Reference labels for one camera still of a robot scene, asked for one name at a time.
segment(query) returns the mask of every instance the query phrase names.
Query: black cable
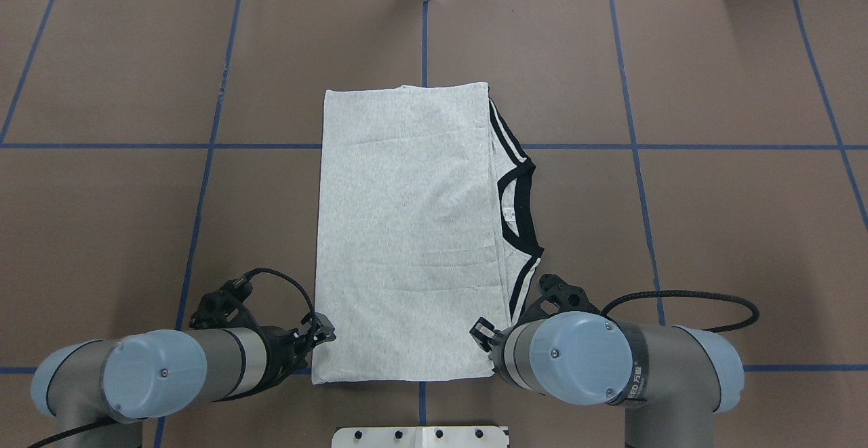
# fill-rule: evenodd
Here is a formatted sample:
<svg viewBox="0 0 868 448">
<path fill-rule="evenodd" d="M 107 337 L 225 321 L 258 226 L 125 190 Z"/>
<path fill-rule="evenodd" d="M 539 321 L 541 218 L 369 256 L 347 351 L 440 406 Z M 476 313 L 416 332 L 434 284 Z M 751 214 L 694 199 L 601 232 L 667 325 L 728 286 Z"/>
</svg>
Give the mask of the black cable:
<svg viewBox="0 0 868 448">
<path fill-rule="evenodd" d="M 92 430 L 115 423 L 117 423 L 117 421 L 112 420 L 112 418 L 102 418 L 101 420 L 94 421 L 93 423 L 84 424 L 84 426 L 78 426 L 77 428 L 72 428 L 71 430 L 65 430 L 65 432 L 59 432 L 54 436 L 49 436 L 49 438 L 37 441 L 33 445 L 28 446 L 28 448 L 42 448 L 43 446 L 51 445 L 53 442 L 60 441 L 61 439 L 69 438 L 70 436 L 75 436 L 77 434 L 86 432 L 86 430 Z"/>
<path fill-rule="evenodd" d="M 615 309 L 617 306 L 625 302 L 629 302 L 630 300 L 637 299 L 652 299 L 652 298 L 660 298 L 660 297 L 691 297 L 694 299 L 708 299 L 708 300 L 723 300 L 726 302 L 734 302 L 735 304 L 747 307 L 751 311 L 751 317 L 745 319 L 744 321 L 734 323 L 731 325 L 722 325 L 722 327 L 710 327 L 707 328 L 706 331 L 712 331 L 712 333 L 723 333 L 723 331 L 735 331 L 737 329 L 741 329 L 744 327 L 749 327 L 751 324 L 757 322 L 757 319 L 760 318 L 760 310 L 757 309 L 757 306 L 754 305 L 753 302 L 747 299 L 742 299 L 738 296 L 729 296 L 729 294 L 725 293 L 714 293 L 713 291 L 638 291 L 637 293 L 629 293 L 626 296 L 621 296 L 618 299 L 615 299 L 608 303 L 604 308 L 602 308 L 599 315 L 605 316 L 608 318 L 608 313 Z"/>
<path fill-rule="evenodd" d="M 311 321 L 316 321 L 316 317 L 313 314 L 313 302 L 311 301 L 311 297 L 307 295 L 307 291 L 304 290 L 304 287 L 301 287 L 300 283 L 295 281 L 295 279 L 290 277 L 289 275 L 286 275 L 284 272 L 278 272 L 277 270 L 274 270 L 273 268 L 264 268 L 264 266 L 261 266 L 260 268 L 252 269 L 250 272 L 245 273 L 244 278 L 247 279 L 248 281 L 250 281 L 250 279 L 254 278 L 255 276 L 259 275 L 260 273 L 270 273 L 271 275 L 274 275 L 275 277 L 282 278 L 282 279 L 284 279 L 284 281 L 287 281 L 290 284 L 295 285 L 295 288 L 297 288 L 298 291 L 301 292 L 301 296 L 304 297 L 304 302 L 307 303 L 307 308 L 311 312 Z"/>
</svg>

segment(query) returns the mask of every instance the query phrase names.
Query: metal bracket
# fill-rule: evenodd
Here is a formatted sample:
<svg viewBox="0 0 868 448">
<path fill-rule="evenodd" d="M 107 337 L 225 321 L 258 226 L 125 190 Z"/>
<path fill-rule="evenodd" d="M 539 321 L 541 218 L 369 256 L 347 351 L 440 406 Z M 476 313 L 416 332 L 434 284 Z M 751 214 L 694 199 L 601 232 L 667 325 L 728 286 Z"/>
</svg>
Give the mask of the metal bracket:
<svg viewBox="0 0 868 448">
<path fill-rule="evenodd" d="M 332 448 L 509 448 L 502 426 L 341 428 Z"/>
</svg>

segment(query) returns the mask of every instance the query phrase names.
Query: blue tape line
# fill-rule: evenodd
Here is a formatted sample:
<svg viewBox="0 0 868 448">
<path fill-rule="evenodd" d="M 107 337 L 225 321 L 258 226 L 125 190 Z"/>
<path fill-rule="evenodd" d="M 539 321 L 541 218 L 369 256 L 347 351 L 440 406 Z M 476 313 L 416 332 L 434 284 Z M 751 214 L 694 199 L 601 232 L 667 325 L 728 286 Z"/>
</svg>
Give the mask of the blue tape line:
<svg viewBox="0 0 868 448">
<path fill-rule="evenodd" d="M 206 149 L 208 143 L 3 143 L 9 149 Z"/>
<path fill-rule="evenodd" d="M 859 207 L 859 213 L 862 214 L 862 223 L 865 225 L 865 230 L 868 231 L 868 211 L 865 210 L 865 202 L 862 201 L 862 194 L 861 192 L 859 192 L 859 185 L 858 183 L 856 183 L 856 176 L 853 174 L 853 169 L 850 166 L 850 159 L 847 158 L 847 152 L 846 149 L 844 149 L 844 139 L 841 138 L 841 132 L 837 128 L 835 113 L 831 110 L 831 103 L 829 103 L 829 96 L 827 95 L 827 92 L 825 92 L 823 78 L 819 74 L 819 68 L 816 67 L 816 60 L 813 56 L 811 41 L 808 39 L 808 33 L 805 29 L 805 21 L 802 19 L 802 10 L 799 7 L 799 0 L 793 0 L 793 7 L 796 9 L 796 20 L 799 22 L 799 31 L 802 34 L 802 41 L 805 41 L 805 52 L 807 52 L 808 61 L 811 62 L 811 69 L 813 70 L 814 77 L 816 78 L 816 86 L 819 87 L 819 93 L 823 97 L 825 112 L 829 117 L 831 130 L 833 130 L 833 133 L 835 134 L 837 147 L 841 152 L 841 160 L 844 161 L 844 168 L 846 168 L 847 171 L 847 178 L 850 179 L 850 186 L 853 189 L 853 195 L 856 197 L 856 206 Z"/>
<path fill-rule="evenodd" d="M 24 69 L 21 71 L 21 78 L 18 80 L 18 86 L 15 87 L 15 93 L 12 96 L 12 101 L 9 103 L 9 110 L 6 112 L 6 119 L 3 121 L 3 129 L 0 129 L 0 143 L 3 143 L 3 140 L 6 139 L 6 133 L 9 131 L 9 124 L 12 124 L 12 115 L 15 114 L 15 107 L 18 105 L 18 97 L 21 96 L 21 90 L 24 89 L 24 81 L 27 80 L 27 74 L 31 71 L 33 57 L 37 55 L 37 47 L 39 46 L 39 41 L 43 38 L 45 25 L 49 22 L 49 14 L 52 13 L 54 1 L 55 0 L 49 0 L 49 3 L 45 6 L 43 19 L 37 29 L 37 35 L 33 38 L 31 52 L 27 55 L 27 61 L 24 62 Z"/>
<path fill-rule="evenodd" d="M 595 143 L 576 143 L 576 144 L 559 144 L 559 143 L 531 143 L 530 145 L 521 145 L 526 150 L 629 150 L 633 149 L 633 145 L 620 144 L 595 144 Z"/>
<path fill-rule="evenodd" d="M 36 367 L 0 367 L 0 375 L 33 375 Z"/>
<path fill-rule="evenodd" d="M 322 149 L 322 143 L 0 143 L 8 149 Z M 822 151 L 841 148 L 838 145 L 731 145 L 705 143 L 654 144 L 639 143 L 641 150 L 773 150 Z M 521 145 L 530 150 L 631 150 L 633 145 L 623 143 L 530 143 Z M 868 150 L 868 145 L 844 145 L 848 151 Z"/>
<path fill-rule="evenodd" d="M 419 426 L 428 426 L 428 412 L 425 401 L 426 383 L 419 382 Z"/>
<path fill-rule="evenodd" d="M 154 434 L 154 448 L 160 448 L 162 445 L 162 432 L 165 429 L 165 416 L 157 420 L 157 430 Z"/>
<path fill-rule="evenodd" d="M 244 149 L 287 149 L 287 150 L 317 150 L 322 149 L 322 143 L 215 143 L 214 148 L 227 150 Z"/>
<path fill-rule="evenodd" d="M 641 150 L 837 150 L 837 145 L 640 144 Z"/>
<path fill-rule="evenodd" d="M 868 371 L 868 365 L 745 365 L 745 371 Z"/>
<path fill-rule="evenodd" d="M 630 131 L 630 146 L 633 151 L 633 167 L 636 172 L 636 185 L 639 188 L 639 204 L 642 207 L 642 223 L 645 226 L 645 244 L 651 256 L 651 271 L 654 273 L 654 290 L 660 291 L 660 275 L 657 272 L 657 254 L 654 252 L 654 236 L 651 235 L 651 219 L 648 217 L 648 199 L 645 198 L 645 182 L 642 180 L 642 163 L 639 161 L 639 144 L 636 142 L 636 128 L 633 124 L 633 107 L 630 104 L 630 93 L 627 90 L 627 71 L 624 68 L 624 52 L 620 46 L 620 31 L 618 29 L 618 14 L 614 0 L 608 0 L 612 14 L 612 29 L 614 31 L 614 47 L 618 55 L 618 70 L 620 71 L 620 89 L 623 91 L 624 108 L 627 112 L 627 129 Z M 666 312 L 663 311 L 663 300 L 657 298 L 657 321 L 666 325 Z"/>
<path fill-rule="evenodd" d="M 184 325 L 184 310 L 186 309 L 186 297 L 190 291 L 190 278 L 193 275 L 193 256 L 196 253 L 196 245 L 199 242 L 199 227 L 202 223 L 202 205 L 205 202 L 205 191 L 208 190 L 208 179 L 211 176 L 211 162 L 214 160 L 214 147 L 217 141 L 217 130 L 220 127 L 220 112 L 223 109 L 223 98 L 226 96 L 226 81 L 229 80 L 229 65 L 232 62 L 232 47 L 235 44 L 235 29 L 238 28 L 238 13 L 241 11 L 241 0 L 235 0 L 235 11 L 232 15 L 232 27 L 229 29 L 229 42 L 226 44 L 226 61 L 223 64 L 223 78 L 220 80 L 220 93 L 217 95 L 217 105 L 214 108 L 214 122 L 211 126 L 211 139 L 208 142 L 208 156 L 205 158 L 205 169 L 202 171 L 202 185 L 199 187 L 199 200 L 196 203 L 196 216 L 193 218 L 193 236 L 190 238 L 190 248 L 186 254 L 186 266 L 184 268 L 184 283 L 180 288 L 178 301 L 178 315 L 174 321 L 174 329 L 180 330 Z M 165 418 L 157 422 L 157 432 L 154 446 L 160 448 L 162 443 L 162 427 L 165 426 Z"/>
<path fill-rule="evenodd" d="M 422 87 L 428 87 L 428 2 L 422 3 Z"/>
</svg>

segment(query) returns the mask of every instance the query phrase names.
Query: black tape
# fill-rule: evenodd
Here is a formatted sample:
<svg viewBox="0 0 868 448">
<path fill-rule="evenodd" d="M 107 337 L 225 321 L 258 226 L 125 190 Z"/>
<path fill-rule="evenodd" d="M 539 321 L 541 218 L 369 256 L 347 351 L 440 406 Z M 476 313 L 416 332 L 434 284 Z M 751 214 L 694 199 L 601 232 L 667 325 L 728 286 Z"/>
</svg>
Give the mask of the black tape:
<svg viewBox="0 0 868 448">
<path fill-rule="evenodd" d="M 618 327 L 627 338 L 630 352 L 633 353 L 633 371 L 630 373 L 630 381 L 627 382 L 624 390 L 621 390 L 616 398 L 606 404 L 620 405 L 624 402 L 641 404 L 647 401 L 645 388 L 648 386 L 648 343 L 637 325 L 625 321 L 619 323 Z"/>
</svg>

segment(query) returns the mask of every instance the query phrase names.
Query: brown table surface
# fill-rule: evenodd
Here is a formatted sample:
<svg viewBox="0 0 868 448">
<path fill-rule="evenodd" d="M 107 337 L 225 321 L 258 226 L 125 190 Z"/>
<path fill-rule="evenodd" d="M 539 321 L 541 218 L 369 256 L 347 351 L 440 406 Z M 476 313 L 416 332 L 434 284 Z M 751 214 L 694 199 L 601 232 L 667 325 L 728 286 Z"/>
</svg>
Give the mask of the brown table surface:
<svg viewBox="0 0 868 448">
<path fill-rule="evenodd" d="M 313 289 L 326 89 L 487 81 L 538 169 L 540 272 L 598 305 L 754 300 L 718 446 L 868 439 L 868 0 L 0 0 L 0 439 L 55 349 L 180 327 L 255 266 Z M 258 279 L 264 324 L 302 301 Z M 710 327 L 735 306 L 631 303 Z M 146 446 L 329 445 L 343 426 L 501 424 L 623 446 L 617 408 L 502 380 L 311 386 L 146 423 Z"/>
</svg>

